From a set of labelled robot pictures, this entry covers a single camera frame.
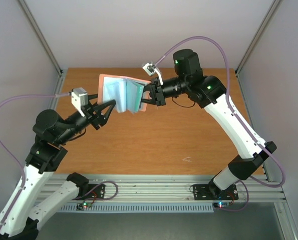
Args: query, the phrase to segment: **ventilation grille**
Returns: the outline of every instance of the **ventilation grille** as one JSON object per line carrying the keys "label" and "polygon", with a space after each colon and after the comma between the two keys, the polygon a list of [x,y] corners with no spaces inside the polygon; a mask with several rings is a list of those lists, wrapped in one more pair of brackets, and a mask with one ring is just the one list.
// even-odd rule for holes
{"label": "ventilation grille", "polygon": [[96,203],[78,210],[76,203],[68,203],[59,213],[212,213],[211,203]]}

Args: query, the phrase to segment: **black mounting plate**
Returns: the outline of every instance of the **black mounting plate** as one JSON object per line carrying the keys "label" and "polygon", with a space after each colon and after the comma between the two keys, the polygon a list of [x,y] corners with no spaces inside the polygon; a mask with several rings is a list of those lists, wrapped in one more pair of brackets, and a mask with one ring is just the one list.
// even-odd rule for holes
{"label": "black mounting plate", "polygon": [[[96,185],[97,184],[89,184],[87,192],[94,188]],[[105,185],[102,184],[98,186],[96,189],[93,190],[93,192],[95,192],[95,194],[97,195],[97,199],[103,199],[105,195]],[[88,195],[80,198],[79,200],[92,199],[93,196],[93,193],[89,193]]]}
{"label": "black mounting plate", "polygon": [[190,187],[190,191],[193,193],[194,200],[232,200],[232,197],[227,194],[227,192],[233,195],[234,200],[238,200],[238,192],[236,191],[237,187],[235,184],[232,184],[228,187],[219,198],[214,198],[209,191],[209,184],[194,184]]}

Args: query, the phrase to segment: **brown wood surface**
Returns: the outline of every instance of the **brown wood surface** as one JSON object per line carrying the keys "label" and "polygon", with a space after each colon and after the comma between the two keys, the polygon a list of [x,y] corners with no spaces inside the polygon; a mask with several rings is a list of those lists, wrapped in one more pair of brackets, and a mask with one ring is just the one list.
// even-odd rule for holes
{"label": "brown wood surface", "polygon": [[[95,94],[99,74],[150,79],[141,68],[70,68],[62,92],[83,87]],[[204,74],[217,76],[225,84],[224,69],[204,69]],[[174,77],[174,69],[162,69],[162,75],[164,79]],[[232,99],[247,119],[233,70],[230,79]],[[192,104],[186,95],[176,101]],[[70,98],[61,98],[57,111],[63,118],[72,114]],[[146,112],[113,111],[103,128],[96,131],[89,126],[85,136],[65,148],[69,152],[57,173],[214,175],[237,155],[229,137],[209,114],[197,105],[179,107],[171,99],[158,109],[148,105]]]}

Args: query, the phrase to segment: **wooden table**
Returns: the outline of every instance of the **wooden table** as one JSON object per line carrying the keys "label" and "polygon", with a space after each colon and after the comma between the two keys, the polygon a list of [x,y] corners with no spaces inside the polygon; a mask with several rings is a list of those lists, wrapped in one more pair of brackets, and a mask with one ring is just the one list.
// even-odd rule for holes
{"label": "wooden table", "polygon": [[[70,68],[62,92],[83,87],[95,94],[99,74],[150,79],[141,68]],[[217,76],[225,84],[224,69],[204,69],[204,74]],[[176,76],[172,68],[162,69],[162,75],[164,79]],[[232,99],[247,119],[233,70],[230,79]],[[184,94],[177,102],[192,104]],[[57,111],[66,118],[75,110],[64,97]],[[205,110],[198,105],[182,108],[169,98],[166,106],[148,105],[146,112],[113,111],[103,128],[96,131],[89,126],[85,136],[65,148],[69,152],[57,173],[215,175],[237,155],[229,137]]]}

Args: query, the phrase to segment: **white wall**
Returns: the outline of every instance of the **white wall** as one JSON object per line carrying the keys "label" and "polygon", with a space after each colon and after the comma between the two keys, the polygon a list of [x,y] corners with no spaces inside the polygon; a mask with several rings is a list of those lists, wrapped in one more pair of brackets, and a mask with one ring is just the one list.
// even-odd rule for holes
{"label": "white wall", "polygon": [[[240,80],[256,130],[277,144],[275,155],[287,175],[283,189],[298,227],[298,1],[282,2]],[[272,172],[279,180],[277,169]]]}
{"label": "white wall", "polygon": [[[0,102],[22,94],[52,94],[58,76],[17,1],[0,0]],[[17,100],[0,111],[1,140],[24,162],[34,143],[32,126],[49,100]],[[0,211],[20,171],[0,147]]]}
{"label": "white wall", "polygon": [[[57,61],[68,67],[140,67],[184,38],[203,35],[236,68],[272,0],[27,0]],[[204,68],[223,68],[210,43],[193,41]],[[173,67],[172,55],[162,67]]]}

